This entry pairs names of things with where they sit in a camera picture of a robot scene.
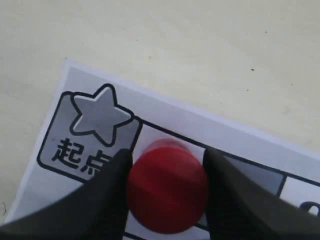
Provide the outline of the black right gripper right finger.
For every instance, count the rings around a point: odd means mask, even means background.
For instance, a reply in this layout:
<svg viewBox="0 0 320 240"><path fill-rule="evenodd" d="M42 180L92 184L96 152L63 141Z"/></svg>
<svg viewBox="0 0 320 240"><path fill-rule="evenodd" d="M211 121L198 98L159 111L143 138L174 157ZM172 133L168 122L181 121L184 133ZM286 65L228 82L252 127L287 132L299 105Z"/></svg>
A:
<svg viewBox="0 0 320 240"><path fill-rule="evenodd" d="M203 154L208 177L205 210L212 240L318 240L320 218L265 190L218 150Z"/></svg>

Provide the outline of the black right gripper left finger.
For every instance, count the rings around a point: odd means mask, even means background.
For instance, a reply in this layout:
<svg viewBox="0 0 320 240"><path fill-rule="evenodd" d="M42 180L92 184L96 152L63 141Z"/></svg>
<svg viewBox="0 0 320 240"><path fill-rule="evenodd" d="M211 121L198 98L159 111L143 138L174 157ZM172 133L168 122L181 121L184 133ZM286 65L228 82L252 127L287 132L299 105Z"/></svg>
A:
<svg viewBox="0 0 320 240"><path fill-rule="evenodd" d="M0 227L2 240L121 240L128 218L126 185L132 152L121 149L82 186Z"/></svg>

